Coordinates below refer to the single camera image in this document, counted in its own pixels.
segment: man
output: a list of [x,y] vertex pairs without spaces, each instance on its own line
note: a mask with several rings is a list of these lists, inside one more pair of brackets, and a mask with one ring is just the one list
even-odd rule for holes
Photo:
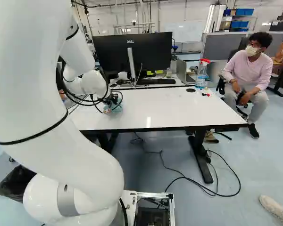
[[268,105],[268,97],[264,91],[269,84],[273,61],[263,52],[272,42],[272,36],[266,32],[254,33],[250,36],[245,50],[238,51],[226,64],[222,71],[228,83],[225,85],[225,102],[236,111],[236,100],[244,105],[251,100],[254,104],[248,118],[250,134],[259,138],[255,122],[260,118]]
[[259,201],[261,205],[270,213],[272,213],[275,217],[279,218],[279,220],[283,223],[283,206],[278,204],[272,198],[261,195],[259,197]]

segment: gray pants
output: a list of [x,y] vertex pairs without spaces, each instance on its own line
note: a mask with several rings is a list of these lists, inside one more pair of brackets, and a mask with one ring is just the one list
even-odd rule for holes
[[[246,92],[250,91],[254,86],[250,85],[239,85],[241,89],[244,89]],[[227,83],[225,85],[225,102],[229,105],[234,111],[237,112],[236,109],[236,100],[238,94],[234,92],[232,85]],[[249,124],[255,123],[264,110],[266,109],[269,99],[265,91],[260,91],[257,94],[253,95],[250,100],[253,102],[254,106],[251,109],[249,115]]]

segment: computer monitor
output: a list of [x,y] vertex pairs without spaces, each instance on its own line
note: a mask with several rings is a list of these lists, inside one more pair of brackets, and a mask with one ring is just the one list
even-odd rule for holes
[[132,48],[136,76],[140,69],[170,67],[172,32],[93,36],[93,42],[105,73],[130,73],[128,48]]

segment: laptop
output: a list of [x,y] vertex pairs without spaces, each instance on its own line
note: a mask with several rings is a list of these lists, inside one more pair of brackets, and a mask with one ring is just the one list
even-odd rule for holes
[[191,84],[194,85],[196,81],[189,75],[187,75],[187,63],[183,60],[177,59],[176,61],[176,68],[177,68],[177,77],[184,83],[184,84]]

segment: black trash bag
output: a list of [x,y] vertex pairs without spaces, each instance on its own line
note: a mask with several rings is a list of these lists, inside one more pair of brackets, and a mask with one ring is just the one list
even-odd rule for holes
[[15,167],[0,183],[0,195],[23,203],[23,194],[35,172],[24,166]]

